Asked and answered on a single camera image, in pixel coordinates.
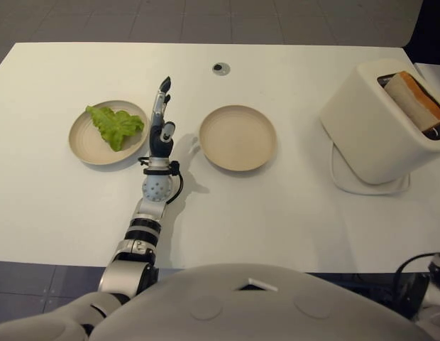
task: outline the gray floor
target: gray floor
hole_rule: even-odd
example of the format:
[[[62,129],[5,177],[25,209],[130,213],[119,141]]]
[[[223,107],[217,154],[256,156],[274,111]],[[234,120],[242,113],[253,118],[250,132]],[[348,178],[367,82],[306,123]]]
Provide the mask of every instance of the gray floor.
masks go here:
[[[422,0],[0,0],[0,63],[15,42],[403,46]],[[95,291],[103,268],[0,262],[0,322]]]
[[[410,39],[422,0],[0,0],[15,42],[370,45]]]

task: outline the black cable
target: black cable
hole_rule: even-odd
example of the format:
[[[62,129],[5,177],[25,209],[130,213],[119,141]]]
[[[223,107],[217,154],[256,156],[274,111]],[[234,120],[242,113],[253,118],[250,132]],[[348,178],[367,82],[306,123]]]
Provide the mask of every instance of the black cable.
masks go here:
[[[176,198],[179,196],[179,194],[182,192],[182,189],[184,188],[184,178],[182,177],[182,174],[179,173],[179,189],[177,192],[166,202],[167,205],[169,205],[171,202],[175,201]]]
[[[405,263],[403,263],[402,265],[400,265],[398,267],[398,269],[396,270],[395,275],[393,277],[393,284],[392,284],[392,298],[393,298],[394,303],[397,301],[397,294],[398,294],[398,286],[400,284],[400,277],[401,277],[402,272],[405,269],[406,265],[408,265],[412,261],[415,261],[416,259],[434,256],[435,254],[437,254],[437,252],[430,252],[428,254],[418,254],[417,256],[409,258]]]
[[[141,165],[149,166],[149,157],[148,156],[142,156],[138,158],[138,161]]]

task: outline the robotic hand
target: robotic hand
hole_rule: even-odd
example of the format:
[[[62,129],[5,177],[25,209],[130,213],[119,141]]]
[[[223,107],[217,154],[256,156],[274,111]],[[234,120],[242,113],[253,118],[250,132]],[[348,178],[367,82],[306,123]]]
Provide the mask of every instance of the robotic hand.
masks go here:
[[[165,109],[170,101],[167,94],[171,79],[167,77],[155,97],[149,135],[149,157],[139,158],[143,171],[143,198],[138,201],[130,227],[120,241],[111,263],[101,278],[99,291],[121,293],[129,298],[152,286],[158,277],[154,267],[155,248],[160,236],[160,223],[165,208],[182,192],[184,180],[177,161],[170,162],[175,124],[165,122]],[[174,195],[173,176],[179,177]]]

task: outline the bread slice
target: bread slice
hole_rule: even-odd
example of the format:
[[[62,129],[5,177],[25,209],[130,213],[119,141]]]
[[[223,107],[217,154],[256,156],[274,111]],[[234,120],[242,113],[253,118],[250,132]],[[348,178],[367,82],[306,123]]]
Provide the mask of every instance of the bread slice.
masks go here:
[[[440,106],[408,72],[396,73],[384,89],[420,131],[440,124]]]

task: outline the plate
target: plate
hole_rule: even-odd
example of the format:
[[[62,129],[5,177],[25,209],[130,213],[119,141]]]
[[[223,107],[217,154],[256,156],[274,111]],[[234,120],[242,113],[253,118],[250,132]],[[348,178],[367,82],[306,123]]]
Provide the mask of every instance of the plate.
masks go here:
[[[74,122],[69,133],[70,148],[81,161],[92,165],[109,165],[128,158],[144,144],[148,135],[149,122],[140,107],[126,101],[102,102],[93,107],[109,107],[114,112],[125,110],[130,115],[138,115],[144,123],[144,128],[135,136],[126,136],[121,151],[113,151],[93,125],[90,113],[83,112]]]
[[[229,105],[204,119],[199,144],[212,163],[230,171],[249,171],[272,158],[277,136],[272,123],[260,112]]]

